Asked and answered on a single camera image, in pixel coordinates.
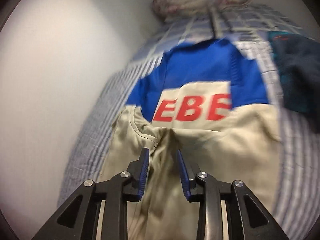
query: metal screw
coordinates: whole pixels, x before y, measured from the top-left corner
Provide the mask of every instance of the metal screw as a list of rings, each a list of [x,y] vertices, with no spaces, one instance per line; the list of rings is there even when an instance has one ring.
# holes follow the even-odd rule
[[[85,185],[86,187],[90,187],[93,184],[93,181],[91,179],[87,179],[83,185]]]
[[[198,173],[198,177],[200,177],[201,179],[204,179],[204,178],[208,177],[208,174],[203,172],[203,171],[201,171],[201,172]]]
[[[128,171],[123,171],[123,172],[121,172],[120,176],[123,177],[123,178],[127,178],[127,177],[130,176],[130,172],[128,172]]]
[[[242,186],[243,186],[243,182],[242,182],[241,180],[236,180],[236,181],[235,181],[235,185],[236,185],[237,187],[242,187]]]

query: crumpled blanket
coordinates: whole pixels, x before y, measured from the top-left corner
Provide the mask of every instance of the crumpled blanket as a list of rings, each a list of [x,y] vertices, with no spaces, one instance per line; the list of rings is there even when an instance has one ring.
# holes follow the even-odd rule
[[[207,5],[218,10],[246,7],[252,0],[153,0],[154,12],[165,22],[207,14]]]
[[[301,35],[269,32],[284,107],[304,114],[320,133],[320,43]]]

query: blue and white striped fabric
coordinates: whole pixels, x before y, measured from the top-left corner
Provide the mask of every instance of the blue and white striped fabric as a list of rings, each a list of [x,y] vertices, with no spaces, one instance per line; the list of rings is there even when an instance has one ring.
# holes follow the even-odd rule
[[[276,66],[270,56],[271,48],[265,41],[265,32],[292,32],[294,28],[295,33],[304,33],[270,7],[255,5],[243,10],[223,13],[228,16],[216,15],[216,34],[220,38],[230,34],[230,30],[239,33],[238,40],[242,41],[235,41],[234,44],[248,58],[257,60],[269,100],[279,109],[283,150],[281,179],[273,216],[291,240],[302,240],[320,215],[320,137],[311,132],[302,115],[283,107],[283,93]],[[185,40],[197,42],[211,37],[207,17],[165,25],[159,34],[138,51],[124,70],[109,79],[71,153],[58,205],[84,180],[97,179],[108,151],[114,118],[124,106],[137,80],[159,65],[163,51]]]

